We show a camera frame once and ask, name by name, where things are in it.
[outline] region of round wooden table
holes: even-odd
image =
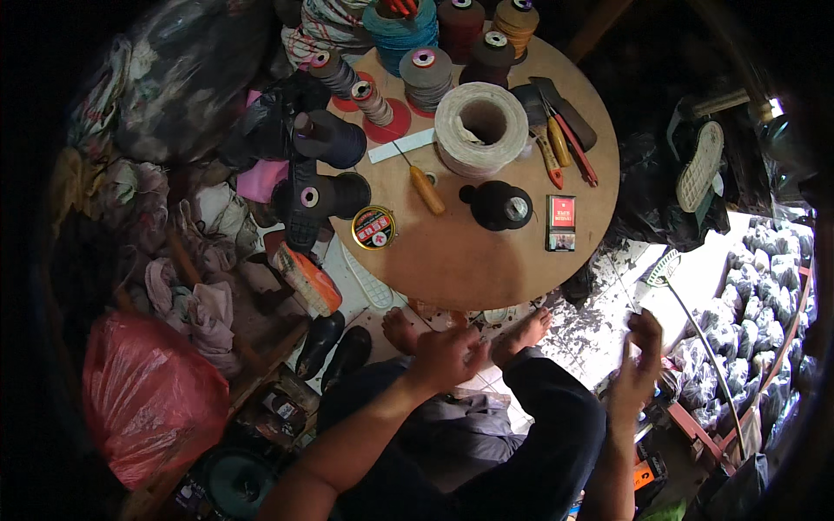
[[[437,191],[446,212],[436,217],[411,185],[409,165],[396,156],[371,164],[366,153],[354,170],[368,180],[371,204],[394,213],[397,237],[379,251],[361,248],[353,239],[350,221],[330,218],[339,239],[376,278],[392,289],[441,308],[480,311],[503,308],[539,297],[562,284],[596,250],[608,228],[620,186],[620,154],[614,128],[599,94],[576,66],[562,53],[538,38],[529,46],[529,57],[510,71],[510,87],[529,83],[530,76],[551,78],[561,96],[596,131],[596,145],[586,154],[596,171],[599,186],[583,180],[575,160],[563,168],[565,185],[558,190],[547,177],[538,147],[520,161],[502,168],[494,177],[472,182],[450,172],[440,161],[435,146],[427,145],[405,153],[416,167],[438,176]],[[374,77],[386,98],[405,100],[403,82],[388,74],[372,49],[354,64],[357,71]],[[455,66],[455,85],[461,66]],[[360,111],[343,113],[333,104],[328,110],[345,121],[361,126]],[[407,135],[432,128],[434,119],[412,113]],[[380,146],[368,141],[368,149]],[[340,171],[318,163],[318,172],[335,175]],[[534,216],[521,229],[491,232],[472,218],[458,191],[466,184],[499,179],[523,188],[533,200]],[[546,196],[574,195],[576,250],[546,252]]]

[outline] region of bare foot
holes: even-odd
[[[397,351],[409,356],[416,353],[419,335],[402,309],[392,308],[385,314],[382,319],[382,331]]]
[[[548,329],[550,329],[550,310],[542,306],[501,339],[492,352],[493,363],[499,368],[504,368],[504,365],[521,349],[539,343],[547,334]]]

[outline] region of pink cloth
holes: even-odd
[[[248,108],[249,105],[252,104],[253,101],[260,98],[261,92],[256,90],[250,90],[249,95],[246,97],[246,107]]]
[[[238,195],[257,203],[272,199],[275,185],[287,178],[289,161],[260,159],[251,170],[238,176]]]

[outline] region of black boot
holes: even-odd
[[[344,315],[337,311],[329,317],[318,317],[310,325],[304,349],[301,350],[295,373],[303,380],[309,380],[319,374],[327,353],[339,341],[344,331]]]
[[[342,337],[330,365],[321,378],[321,393],[324,394],[342,378],[361,368],[370,357],[370,333],[362,326],[353,326]]]

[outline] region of dark pants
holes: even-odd
[[[398,361],[350,375],[322,398],[319,431],[335,425],[405,371]],[[605,439],[605,411],[576,378],[534,348],[507,364],[504,382],[535,418],[508,461],[443,494],[389,443],[355,487],[339,496],[347,520],[563,519],[585,486]]]

